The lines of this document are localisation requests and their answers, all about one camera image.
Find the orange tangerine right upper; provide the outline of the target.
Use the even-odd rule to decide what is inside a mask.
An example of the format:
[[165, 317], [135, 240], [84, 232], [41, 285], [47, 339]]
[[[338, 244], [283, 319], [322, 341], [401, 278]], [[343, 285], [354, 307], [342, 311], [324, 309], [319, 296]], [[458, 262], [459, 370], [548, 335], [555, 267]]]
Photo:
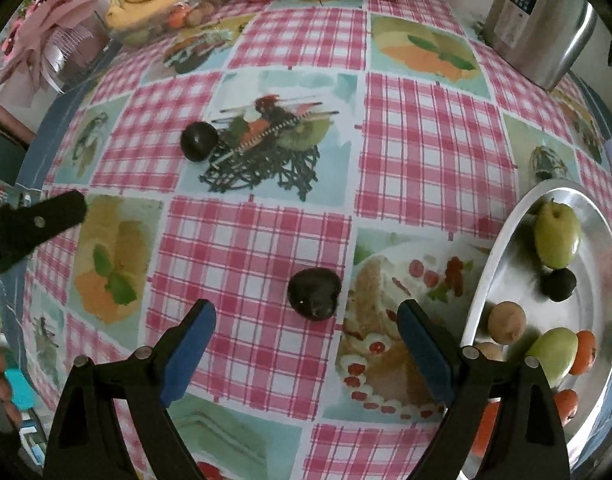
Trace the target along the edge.
[[590, 330], [580, 330], [577, 333], [577, 339], [577, 354], [569, 371], [569, 374], [572, 376], [579, 376], [590, 370], [598, 353], [598, 343], [594, 333], [590, 332]]

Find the brown kiwi upper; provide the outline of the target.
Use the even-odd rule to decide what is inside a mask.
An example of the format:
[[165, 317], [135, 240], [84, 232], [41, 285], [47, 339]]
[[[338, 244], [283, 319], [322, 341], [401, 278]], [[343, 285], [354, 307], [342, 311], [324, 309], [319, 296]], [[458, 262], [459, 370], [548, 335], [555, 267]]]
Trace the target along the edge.
[[516, 302], [496, 304], [488, 316], [488, 332], [497, 344], [514, 344], [526, 330], [526, 313]]

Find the silver metal plate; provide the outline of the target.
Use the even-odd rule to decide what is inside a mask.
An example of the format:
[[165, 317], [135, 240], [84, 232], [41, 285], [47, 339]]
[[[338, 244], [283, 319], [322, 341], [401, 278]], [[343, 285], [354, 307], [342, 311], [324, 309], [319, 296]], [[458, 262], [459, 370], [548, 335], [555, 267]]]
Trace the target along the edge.
[[[577, 278], [571, 297], [553, 302], [541, 294], [544, 271], [534, 252], [534, 219], [547, 203], [569, 206], [581, 224], [581, 242], [569, 265]], [[564, 427], [571, 469], [582, 463], [583, 449], [598, 432], [612, 381], [612, 231], [598, 205], [580, 185], [545, 180], [529, 190], [506, 219], [494, 242], [474, 292], [461, 346], [489, 341], [487, 318], [495, 304], [510, 300], [527, 316], [524, 336], [503, 350], [505, 359], [520, 358], [541, 334], [566, 327], [574, 333], [590, 330], [598, 342], [598, 358], [580, 376], [566, 376], [557, 385], [579, 396], [575, 418]]]

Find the dark plum on plate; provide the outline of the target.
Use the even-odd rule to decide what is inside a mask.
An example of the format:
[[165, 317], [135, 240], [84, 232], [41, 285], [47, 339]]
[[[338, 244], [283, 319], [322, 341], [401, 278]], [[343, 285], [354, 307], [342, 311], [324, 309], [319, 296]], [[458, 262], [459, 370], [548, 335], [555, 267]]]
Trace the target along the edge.
[[557, 269], [543, 272], [540, 275], [540, 290], [544, 296], [554, 302], [568, 299], [577, 287], [577, 278], [571, 270]]

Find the brown kiwi lower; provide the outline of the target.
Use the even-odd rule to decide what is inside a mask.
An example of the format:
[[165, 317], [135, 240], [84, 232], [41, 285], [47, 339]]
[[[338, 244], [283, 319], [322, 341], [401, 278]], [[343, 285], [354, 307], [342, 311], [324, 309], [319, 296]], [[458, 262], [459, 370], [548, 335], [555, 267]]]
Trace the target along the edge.
[[503, 349], [493, 342], [478, 342], [475, 348], [490, 361], [504, 361]]

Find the green pear upper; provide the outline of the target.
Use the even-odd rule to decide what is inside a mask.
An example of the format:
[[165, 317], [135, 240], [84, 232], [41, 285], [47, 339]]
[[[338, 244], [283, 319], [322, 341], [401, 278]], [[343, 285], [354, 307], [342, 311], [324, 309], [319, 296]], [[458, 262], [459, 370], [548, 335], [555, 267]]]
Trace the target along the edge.
[[550, 269], [564, 269], [577, 255], [580, 221], [571, 206], [550, 200], [534, 220], [534, 247], [540, 261]]

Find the stainless steel thermos jug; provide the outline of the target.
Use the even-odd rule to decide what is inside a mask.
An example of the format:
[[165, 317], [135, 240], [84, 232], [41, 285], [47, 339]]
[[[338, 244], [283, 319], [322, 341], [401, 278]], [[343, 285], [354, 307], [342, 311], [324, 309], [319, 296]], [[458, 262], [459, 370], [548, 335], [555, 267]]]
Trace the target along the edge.
[[522, 76], [551, 91], [576, 62], [597, 21], [588, 0], [493, 0], [482, 38]]

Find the clear plastic fruit tray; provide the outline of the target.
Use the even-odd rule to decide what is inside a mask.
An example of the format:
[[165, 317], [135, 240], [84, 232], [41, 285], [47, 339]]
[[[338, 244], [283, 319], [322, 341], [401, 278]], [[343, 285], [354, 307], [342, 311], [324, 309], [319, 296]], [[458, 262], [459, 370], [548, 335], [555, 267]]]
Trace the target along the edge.
[[207, 23], [229, 0], [111, 0], [104, 21], [110, 36], [127, 48], [153, 44], [181, 29]]

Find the dark plum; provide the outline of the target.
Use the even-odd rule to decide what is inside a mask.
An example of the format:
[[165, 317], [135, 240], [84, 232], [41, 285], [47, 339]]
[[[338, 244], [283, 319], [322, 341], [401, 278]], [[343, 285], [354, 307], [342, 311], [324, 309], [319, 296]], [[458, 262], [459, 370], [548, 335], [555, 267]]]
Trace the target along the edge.
[[181, 132], [182, 154], [191, 162], [202, 162], [214, 150], [219, 140], [217, 129], [208, 122], [192, 122]]
[[544, 296], [554, 302], [568, 299], [577, 287], [577, 278], [571, 270], [557, 269], [543, 272], [540, 275], [540, 290]]
[[325, 321], [335, 315], [342, 282], [326, 268], [308, 268], [295, 273], [287, 285], [289, 305], [310, 321]]

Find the orange tangerine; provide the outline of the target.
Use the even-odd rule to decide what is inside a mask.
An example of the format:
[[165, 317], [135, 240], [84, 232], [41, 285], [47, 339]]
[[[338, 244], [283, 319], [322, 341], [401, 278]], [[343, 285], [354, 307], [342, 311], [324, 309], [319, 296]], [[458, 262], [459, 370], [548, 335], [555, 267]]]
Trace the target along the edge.
[[499, 402], [488, 403], [484, 413], [482, 413], [475, 439], [470, 449], [477, 457], [482, 457], [486, 453], [494, 424], [496, 423], [496, 416], [499, 413], [499, 407]]
[[579, 376], [590, 370], [598, 353], [598, 343], [594, 333], [590, 332], [590, 330], [580, 330], [577, 333], [577, 339], [577, 354], [569, 371], [569, 374], [572, 376]]
[[554, 403], [560, 416], [560, 422], [565, 427], [568, 422], [571, 422], [577, 415], [579, 398], [575, 390], [564, 389], [557, 391], [554, 396]]

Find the pink flower bouquet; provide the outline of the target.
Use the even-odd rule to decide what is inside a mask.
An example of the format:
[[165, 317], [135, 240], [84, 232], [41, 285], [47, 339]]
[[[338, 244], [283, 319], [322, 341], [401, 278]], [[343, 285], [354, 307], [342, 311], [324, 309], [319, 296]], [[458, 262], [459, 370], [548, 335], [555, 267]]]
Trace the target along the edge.
[[40, 90], [71, 90], [109, 42], [98, 0], [30, 0], [0, 44], [0, 103], [30, 107]]

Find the orange tangerine front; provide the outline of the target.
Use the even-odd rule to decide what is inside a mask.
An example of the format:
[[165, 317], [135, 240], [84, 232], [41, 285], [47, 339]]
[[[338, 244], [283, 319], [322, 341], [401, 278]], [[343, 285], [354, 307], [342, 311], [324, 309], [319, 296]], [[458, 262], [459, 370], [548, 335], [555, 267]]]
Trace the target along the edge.
[[470, 449], [477, 457], [482, 457], [486, 453], [494, 424], [496, 423], [496, 416], [499, 413], [499, 407], [499, 402], [488, 403], [484, 413], [482, 413], [475, 439]]

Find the orange tangerine right lower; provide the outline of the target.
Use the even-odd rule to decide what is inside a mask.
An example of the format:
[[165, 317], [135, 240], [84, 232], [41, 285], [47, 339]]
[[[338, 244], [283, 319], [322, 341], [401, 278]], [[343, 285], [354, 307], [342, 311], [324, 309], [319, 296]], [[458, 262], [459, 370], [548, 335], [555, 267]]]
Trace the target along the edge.
[[568, 422], [571, 422], [577, 415], [579, 398], [575, 390], [564, 389], [557, 391], [554, 396], [554, 403], [560, 416], [560, 422], [565, 427]]

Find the brown kiwi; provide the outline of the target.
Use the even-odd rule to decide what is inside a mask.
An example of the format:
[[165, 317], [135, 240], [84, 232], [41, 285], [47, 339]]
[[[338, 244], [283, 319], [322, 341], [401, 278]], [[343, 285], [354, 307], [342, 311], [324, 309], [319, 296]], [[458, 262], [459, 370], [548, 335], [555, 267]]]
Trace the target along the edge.
[[514, 344], [526, 330], [526, 313], [516, 302], [496, 304], [488, 316], [488, 332], [497, 344]]
[[504, 361], [503, 349], [493, 342], [478, 342], [475, 348], [490, 361]]

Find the green pear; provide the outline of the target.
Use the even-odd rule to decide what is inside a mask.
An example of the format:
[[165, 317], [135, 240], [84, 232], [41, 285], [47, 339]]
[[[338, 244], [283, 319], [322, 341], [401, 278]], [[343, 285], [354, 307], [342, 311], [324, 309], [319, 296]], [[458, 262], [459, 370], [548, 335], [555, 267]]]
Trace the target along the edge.
[[571, 206], [550, 200], [534, 220], [534, 247], [540, 261], [550, 269], [564, 269], [577, 255], [580, 221]]
[[543, 333], [528, 349], [526, 356], [539, 361], [551, 389], [569, 373], [578, 351], [577, 335], [566, 327]]

